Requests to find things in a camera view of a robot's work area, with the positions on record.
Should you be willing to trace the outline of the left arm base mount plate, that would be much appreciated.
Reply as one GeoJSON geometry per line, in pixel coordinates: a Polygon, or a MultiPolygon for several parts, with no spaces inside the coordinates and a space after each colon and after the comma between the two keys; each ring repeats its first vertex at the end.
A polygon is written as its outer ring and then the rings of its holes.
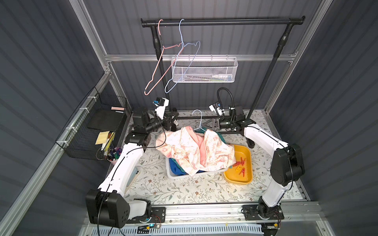
{"type": "Polygon", "coordinates": [[[127,221],[127,224],[150,224],[164,223],[166,217],[166,207],[152,207],[147,209],[144,216],[138,216],[127,221]]]}

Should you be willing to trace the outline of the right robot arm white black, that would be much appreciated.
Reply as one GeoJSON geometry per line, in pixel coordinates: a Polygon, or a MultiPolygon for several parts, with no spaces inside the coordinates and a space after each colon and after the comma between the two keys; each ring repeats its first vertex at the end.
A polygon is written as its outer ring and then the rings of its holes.
{"type": "Polygon", "coordinates": [[[246,118],[241,107],[230,107],[229,116],[217,102],[209,106],[210,111],[218,116],[218,129],[230,129],[243,135],[249,147],[255,144],[263,148],[272,157],[271,182],[259,198],[256,213],[263,220],[276,217],[284,219],[280,206],[284,194],[292,189],[295,181],[305,174],[302,150],[297,144],[288,144],[262,129],[257,123],[246,118]]]}

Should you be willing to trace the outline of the blue red white jacket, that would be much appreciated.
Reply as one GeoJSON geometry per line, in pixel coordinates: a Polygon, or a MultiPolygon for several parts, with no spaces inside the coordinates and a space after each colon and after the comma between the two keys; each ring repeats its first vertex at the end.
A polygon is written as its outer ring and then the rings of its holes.
{"type": "Polygon", "coordinates": [[[171,179],[191,178],[188,173],[172,158],[166,159],[167,175],[171,179]]]}

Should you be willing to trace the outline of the red clothespin floral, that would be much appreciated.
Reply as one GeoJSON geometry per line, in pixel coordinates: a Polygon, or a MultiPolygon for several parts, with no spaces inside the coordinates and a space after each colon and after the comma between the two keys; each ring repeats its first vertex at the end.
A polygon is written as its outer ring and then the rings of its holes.
{"type": "Polygon", "coordinates": [[[245,160],[245,159],[243,159],[243,158],[241,158],[241,161],[240,161],[240,163],[241,163],[241,166],[244,166],[244,165],[245,165],[245,162],[246,162],[246,160],[245,160]]]}
{"type": "Polygon", "coordinates": [[[237,161],[235,164],[232,165],[232,167],[238,168],[239,166],[243,166],[242,162],[237,161]]]}

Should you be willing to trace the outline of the red clothespin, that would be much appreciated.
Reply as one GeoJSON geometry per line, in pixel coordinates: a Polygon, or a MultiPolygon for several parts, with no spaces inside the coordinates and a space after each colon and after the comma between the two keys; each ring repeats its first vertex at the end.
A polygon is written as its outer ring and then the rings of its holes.
{"type": "Polygon", "coordinates": [[[239,175],[241,175],[243,178],[245,177],[245,168],[241,168],[239,175]]]}

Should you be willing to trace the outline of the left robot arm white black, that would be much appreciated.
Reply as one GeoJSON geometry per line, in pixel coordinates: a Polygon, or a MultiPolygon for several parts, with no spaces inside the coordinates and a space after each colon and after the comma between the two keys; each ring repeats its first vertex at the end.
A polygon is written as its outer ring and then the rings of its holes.
{"type": "Polygon", "coordinates": [[[170,131],[178,116],[178,112],[166,112],[163,107],[156,109],[153,118],[146,107],[135,110],[133,129],[125,138],[121,156],[100,186],[86,195],[90,223],[121,229],[129,221],[138,223],[151,218],[151,202],[145,199],[128,202],[124,198],[126,187],[136,164],[149,148],[151,133],[160,129],[164,133],[170,131]]]}

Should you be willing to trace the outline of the pink wire hanger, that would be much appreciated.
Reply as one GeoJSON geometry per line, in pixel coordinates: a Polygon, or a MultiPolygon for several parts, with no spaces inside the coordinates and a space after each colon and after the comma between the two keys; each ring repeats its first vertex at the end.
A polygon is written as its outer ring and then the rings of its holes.
{"type": "Polygon", "coordinates": [[[175,44],[172,46],[164,46],[163,40],[161,37],[161,30],[160,25],[163,22],[163,19],[159,19],[157,22],[157,26],[150,27],[152,31],[153,36],[153,45],[157,56],[157,63],[154,68],[154,71],[152,72],[151,79],[147,82],[146,87],[144,89],[144,95],[148,96],[156,87],[157,85],[162,82],[164,85],[164,88],[167,86],[168,81],[166,80],[166,75],[168,71],[172,68],[172,64],[168,67],[168,69],[165,69],[163,66],[163,56],[166,50],[174,49],[174,48],[185,48],[183,46],[183,43],[180,42],[179,44],[175,44]],[[157,70],[159,69],[161,75],[158,80],[155,81],[155,75],[157,70]]]}

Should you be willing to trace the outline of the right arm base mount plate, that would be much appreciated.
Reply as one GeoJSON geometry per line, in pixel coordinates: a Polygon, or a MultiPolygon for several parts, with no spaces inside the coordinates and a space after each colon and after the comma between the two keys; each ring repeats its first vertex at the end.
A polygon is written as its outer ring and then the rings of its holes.
{"type": "Polygon", "coordinates": [[[267,207],[264,204],[257,205],[243,205],[241,213],[245,220],[278,220],[284,219],[284,214],[280,205],[274,207],[267,207]]]}

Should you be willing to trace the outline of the light blue wire hanger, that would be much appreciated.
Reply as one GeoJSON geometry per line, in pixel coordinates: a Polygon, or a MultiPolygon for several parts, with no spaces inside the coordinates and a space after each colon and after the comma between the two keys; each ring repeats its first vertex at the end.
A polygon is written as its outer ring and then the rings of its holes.
{"type": "Polygon", "coordinates": [[[198,127],[197,128],[194,128],[193,131],[196,132],[196,133],[201,133],[201,134],[205,134],[206,130],[202,127],[202,118],[203,118],[203,112],[199,109],[196,109],[192,112],[192,115],[195,113],[195,112],[199,112],[200,113],[200,118],[199,118],[199,124],[198,124],[198,127]]]}

